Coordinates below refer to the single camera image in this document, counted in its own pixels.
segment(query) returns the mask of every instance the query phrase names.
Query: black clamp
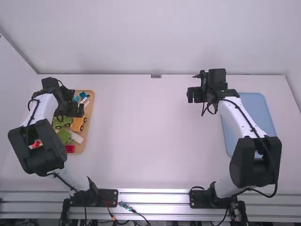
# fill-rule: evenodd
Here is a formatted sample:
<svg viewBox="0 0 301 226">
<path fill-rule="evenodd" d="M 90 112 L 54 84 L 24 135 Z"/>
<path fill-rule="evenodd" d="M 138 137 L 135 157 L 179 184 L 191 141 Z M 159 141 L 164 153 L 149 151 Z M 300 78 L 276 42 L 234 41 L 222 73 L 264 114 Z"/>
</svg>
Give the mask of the black clamp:
<svg viewBox="0 0 301 226">
<path fill-rule="evenodd" d="M 246 205 L 244 201 L 233 202 L 230 205 L 231 225 L 247 226 Z"/>
</svg>

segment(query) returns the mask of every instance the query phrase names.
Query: light blue mat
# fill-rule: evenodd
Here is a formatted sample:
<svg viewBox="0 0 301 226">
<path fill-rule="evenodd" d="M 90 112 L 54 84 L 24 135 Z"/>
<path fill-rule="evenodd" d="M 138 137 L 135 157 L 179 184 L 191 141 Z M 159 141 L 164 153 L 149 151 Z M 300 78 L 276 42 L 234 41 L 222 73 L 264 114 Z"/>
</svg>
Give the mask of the light blue mat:
<svg viewBox="0 0 301 226">
<path fill-rule="evenodd" d="M 239 93 L 239 95 L 243 102 L 243 106 L 252 117 L 254 122 L 263 131 L 265 131 L 268 136 L 277 136 L 264 95 L 262 95 L 261 93 Z M 230 157 L 232 157 L 237 140 L 235 140 L 231 128 L 227 125 L 226 121 L 223 118 L 222 127 L 224 131 L 227 153 Z M 261 158 L 262 155 L 257 153 L 255 157 Z"/>
</svg>

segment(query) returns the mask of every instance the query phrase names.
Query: wire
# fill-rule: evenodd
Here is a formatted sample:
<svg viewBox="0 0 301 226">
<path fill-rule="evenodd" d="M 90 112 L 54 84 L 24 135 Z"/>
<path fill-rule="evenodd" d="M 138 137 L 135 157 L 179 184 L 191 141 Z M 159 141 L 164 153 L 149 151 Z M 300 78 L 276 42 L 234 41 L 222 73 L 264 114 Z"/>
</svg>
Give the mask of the wire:
<svg viewBox="0 0 301 226">
<path fill-rule="evenodd" d="M 151 226 L 150 222 L 142 214 L 137 213 L 137 212 L 136 212 L 136 214 L 138 214 L 140 217 L 142 217 L 146 221 L 146 223 L 147 223 L 146 226 L 148 226 L 148 225 Z"/>
<path fill-rule="evenodd" d="M 222 224 L 222 222 L 225 221 L 226 216 L 227 216 L 227 213 L 228 213 L 228 209 L 226 209 L 225 216 L 224 216 L 224 218 L 222 219 L 222 221 L 221 221 L 220 223 L 218 223 L 217 225 L 214 225 L 211 221 L 209 221 L 210 224 L 211 224 L 212 226 L 220 226 L 220 225 Z"/>
<path fill-rule="evenodd" d="M 67 185 L 71 189 L 71 191 L 79 192 L 77 189 L 75 189 L 74 187 L 72 187 L 71 185 L 69 185 L 63 178 L 61 178 L 59 174 L 57 174 L 57 173 L 48 173 L 47 174 L 47 176 L 50 176 L 50 175 L 54 175 L 55 178 L 59 178 L 60 181 L 62 181 L 65 185 Z M 82 196 L 81 193 L 79 193 L 79 194 L 81 195 L 81 199 L 83 201 L 84 210 L 85 210 L 85 223 L 84 223 L 84 225 L 87 225 L 87 209 L 86 209 L 85 198 Z"/>
<path fill-rule="evenodd" d="M 34 120 L 34 115 L 35 115 L 35 113 L 36 113 L 36 111 L 37 111 L 37 109 L 39 107 L 39 104 L 40 104 L 40 100 L 38 100 L 38 99 L 31 99 L 30 101 L 28 101 L 28 104 L 27 104 L 27 108 L 28 108 L 29 111 L 30 111 L 29 105 L 30 105 L 30 103 L 32 101 L 36 101 L 37 105 L 35 106 L 35 108 L 34 108 L 34 110 L 32 112 L 32 115 L 30 116 L 30 119 L 28 120 L 28 123 L 27 123 L 27 126 L 26 126 L 26 135 L 25 135 L 26 136 L 26 138 L 25 138 L 26 139 L 26 148 L 28 148 L 28 131 L 29 131 L 29 125 L 30 125 L 31 121 Z"/>
<path fill-rule="evenodd" d="M 195 199 L 195 200 L 198 200 L 195 196 L 194 196 L 194 194 L 193 194 L 193 189 L 195 189 L 195 188 L 199 188 L 199 189 L 201 189 L 201 190 L 205 190 L 203 187 L 201 187 L 201 186 L 194 186 L 194 187 L 192 187 L 191 189 L 190 189 L 190 192 L 191 192 L 191 196 L 192 196 L 192 198 L 193 199 Z"/>
<path fill-rule="evenodd" d="M 268 155 L 269 161 L 270 161 L 271 166 L 273 168 L 273 174 L 274 174 L 274 179 L 273 180 L 275 181 L 275 189 L 274 189 L 274 192 L 271 195 L 267 195 L 265 193 L 262 193 L 262 192 L 260 192 L 260 191 L 258 191 L 256 189 L 254 189 L 254 188 L 246 188 L 244 191 L 240 192 L 239 194 L 242 194 L 245 191 L 254 191 L 254 192 L 257 192 L 257 193 L 259 193 L 259 194 L 261 194 L 261 195 L 263 195 L 264 197 L 267 197 L 267 198 L 274 197 L 276 195 L 277 189 L 278 189 L 278 180 L 276 179 L 276 167 L 275 167 L 273 158 L 272 158 L 271 154 L 269 153 L 269 150 L 268 150 L 267 146 L 265 145 L 265 143 L 263 142 L 263 140 L 260 138 L 260 136 L 258 135 L 256 129 L 253 127 L 253 125 L 248 120 L 248 118 L 246 117 L 246 115 L 244 114 L 244 112 L 241 110 L 241 108 L 235 102 L 233 102 L 231 100 L 228 100 L 228 99 L 221 99 L 221 100 L 232 103 L 235 106 L 235 108 L 237 108 L 240 111 L 240 113 L 243 115 L 243 117 L 245 118 L 245 120 L 247 121 L 247 123 L 249 124 L 249 126 L 251 127 L 252 132 L 257 136 L 257 138 L 258 138 L 259 142 L 261 143 L 263 149 L 265 150 L 266 154 Z"/>
<path fill-rule="evenodd" d="M 102 221 L 102 222 L 97 222 L 97 223 L 98 223 L 98 224 L 104 224 L 104 223 L 109 223 L 109 222 L 113 222 L 113 220 Z"/>
<path fill-rule="evenodd" d="M 127 221 L 125 221 L 125 222 L 123 222 L 123 223 L 120 223 L 119 221 L 117 221 L 117 224 L 118 225 L 125 225 L 125 224 L 127 224 L 128 222 L 130 222 L 129 220 L 127 220 Z"/>
</svg>

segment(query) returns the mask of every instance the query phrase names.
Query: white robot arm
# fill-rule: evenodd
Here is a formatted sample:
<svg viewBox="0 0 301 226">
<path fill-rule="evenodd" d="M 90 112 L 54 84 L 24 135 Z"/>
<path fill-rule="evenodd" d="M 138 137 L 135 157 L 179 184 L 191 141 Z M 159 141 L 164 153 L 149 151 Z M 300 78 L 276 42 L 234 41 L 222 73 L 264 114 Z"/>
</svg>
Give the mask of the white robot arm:
<svg viewBox="0 0 301 226">
<path fill-rule="evenodd" d="M 236 90 L 228 89 L 225 69 L 211 69 L 208 72 L 202 70 L 194 78 L 201 79 L 201 86 L 188 88 L 188 102 L 203 103 L 202 116 L 206 110 L 211 114 L 218 111 L 231 127 L 237 145 L 230 161 L 229 174 L 213 182 L 207 190 L 193 190 L 196 188 L 193 187 L 190 191 L 190 206 L 194 209 L 229 209 L 229 203 L 233 200 L 236 200 L 236 206 L 239 205 L 241 201 L 237 201 L 237 195 L 246 190 L 273 197 L 277 192 L 282 149 L 280 140 L 278 137 L 269 137 L 260 129 L 245 110 Z M 255 158 L 256 152 L 262 158 Z M 254 189 L 271 184 L 275 184 L 271 195 Z"/>
</svg>

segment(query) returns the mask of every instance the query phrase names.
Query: wooden board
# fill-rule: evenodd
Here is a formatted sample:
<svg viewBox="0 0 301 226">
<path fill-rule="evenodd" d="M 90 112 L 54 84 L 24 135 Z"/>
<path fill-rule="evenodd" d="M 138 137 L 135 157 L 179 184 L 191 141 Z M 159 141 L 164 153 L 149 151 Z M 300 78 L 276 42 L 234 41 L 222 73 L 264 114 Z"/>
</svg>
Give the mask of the wooden board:
<svg viewBox="0 0 301 226">
<path fill-rule="evenodd" d="M 91 113 L 92 113 L 92 108 L 93 108 L 93 102 L 94 102 L 94 92 L 91 90 L 76 90 L 76 94 L 79 96 L 81 92 L 85 92 L 87 95 L 90 95 L 88 97 L 88 100 L 90 103 L 85 107 L 85 117 L 87 118 L 87 121 L 84 124 L 84 129 L 81 132 L 75 132 L 76 134 L 80 135 L 81 137 L 84 138 L 84 141 L 79 144 L 76 141 L 72 141 L 70 145 L 75 146 L 75 151 L 74 153 L 68 153 L 68 154 L 80 154 L 84 151 L 86 141 L 87 141 L 87 136 L 88 136 L 88 130 L 89 130 L 89 123 L 90 123 L 90 118 L 91 118 Z M 63 129 L 70 131 L 71 129 L 69 127 L 64 127 Z"/>
</svg>

